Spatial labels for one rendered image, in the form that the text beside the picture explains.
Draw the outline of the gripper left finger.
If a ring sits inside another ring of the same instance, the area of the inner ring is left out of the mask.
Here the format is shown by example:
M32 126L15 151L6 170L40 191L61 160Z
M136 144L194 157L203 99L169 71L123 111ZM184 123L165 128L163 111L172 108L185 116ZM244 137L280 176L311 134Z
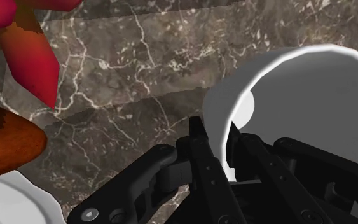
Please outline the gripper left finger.
M183 185L190 194L164 224L247 224L198 116L188 136L145 152L78 204L67 224L147 224Z

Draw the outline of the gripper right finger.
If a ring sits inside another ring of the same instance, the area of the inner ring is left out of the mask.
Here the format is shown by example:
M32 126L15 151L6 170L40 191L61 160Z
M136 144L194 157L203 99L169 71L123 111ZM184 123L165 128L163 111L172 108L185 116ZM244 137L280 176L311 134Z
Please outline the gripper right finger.
M272 145L255 134L229 128L226 161L239 181L259 178L280 204L281 224L358 224L358 163L283 137Z

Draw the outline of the white cup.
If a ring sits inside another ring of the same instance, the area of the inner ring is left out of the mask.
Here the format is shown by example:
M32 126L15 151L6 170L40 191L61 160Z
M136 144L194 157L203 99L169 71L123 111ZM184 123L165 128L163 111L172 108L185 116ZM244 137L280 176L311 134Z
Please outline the white cup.
M203 121L248 224L281 224L272 222L280 203L261 180L239 181L229 167L230 125L269 145L288 137L358 163L358 51L323 44L258 55L208 90ZM358 218L358 204L351 214Z

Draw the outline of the white round dish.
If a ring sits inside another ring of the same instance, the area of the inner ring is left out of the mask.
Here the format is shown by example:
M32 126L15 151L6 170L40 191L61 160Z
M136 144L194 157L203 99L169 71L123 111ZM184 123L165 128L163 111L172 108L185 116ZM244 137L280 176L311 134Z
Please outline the white round dish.
M0 224L66 224L52 194L34 185L23 174L0 175Z

